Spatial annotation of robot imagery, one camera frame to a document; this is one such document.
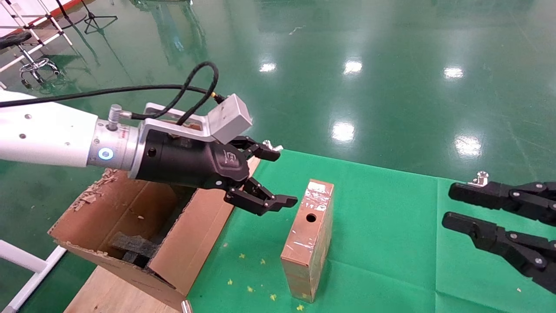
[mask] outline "tripod stand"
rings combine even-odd
[[[87,17],[86,14],[79,11],[68,14],[66,13],[66,10],[64,9],[64,6],[60,2],[60,0],[56,0],[56,3],[58,3],[58,7],[60,8],[60,11],[62,11],[62,15],[64,18],[64,19],[61,18],[58,19],[58,24],[60,25],[60,28],[62,28],[63,30],[83,21]]]
[[[96,16],[93,14],[93,12],[91,12],[91,10],[89,10],[84,0],[81,0],[81,3],[83,3],[85,10],[87,10],[87,18],[85,19],[85,23],[87,23],[87,27],[85,27],[85,34],[101,31],[104,28],[108,27],[108,25],[114,23],[118,19],[118,17],[115,15]],[[111,18],[112,20],[108,24],[104,25],[103,27],[100,27],[96,21],[97,18]],[[89,30],[89,27],[94,28],[95,30],[91,32],[87,32]]]

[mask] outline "white stand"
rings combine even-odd
[[[35,272],[2,313],[17,312],[38,285],[40,285],[42,280],[48,275],[58,260],[60,260],[65,251],[66,249],[58,246],[45,261],[4,240],[0,240],[0,258]]]

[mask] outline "cardboard box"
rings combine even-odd
[[[332,236],[334,185],[311,179],[280,256],[293,297],[313,302]]]
[[[260,160],[249,160],[252,174]],[[130,180],[124,171],[108,170],[64,212],[48,233],[70,252],[109,270],[125,281],[181,311],[198,273],[232,209],[223,190],[195,191],[145,268],[121,260],[110,247],[114,235],[160,235],[176,209],[176,190],[167,184]]]

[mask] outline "white wall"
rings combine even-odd
[[[62,4],[66,4],[71,0],[60,0]],[[44,14],[44,10],[37,2],[37,0],[12,0],[12,8],[17,10],[21,15],[31,14]],[[43,0],[44,5],[52,12],[58,8],[58,3],[55,0]],[[26,22],[32,22],[36,18],[26,18]],[[0,26],[17,26],[10,14],[3,6],[0,6]],[[5,36],[15,29],[0,28],[0,37]]]

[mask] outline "cardboard scrap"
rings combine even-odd
[[[104,184],[115,182],[118,179],[114,176],[117,171],[117,169],[105,169],[104,173],[102,173],[101,179],[94,182],[92,185],[89,186],[89,188],[82,192],[69,208],[73,209],[74,211],[79,211],[79,209],[81,209],[84,204],[91,204],[95,202],[97,200],[97,196],[102,196],[102,193],[98,191],[100,187]]]

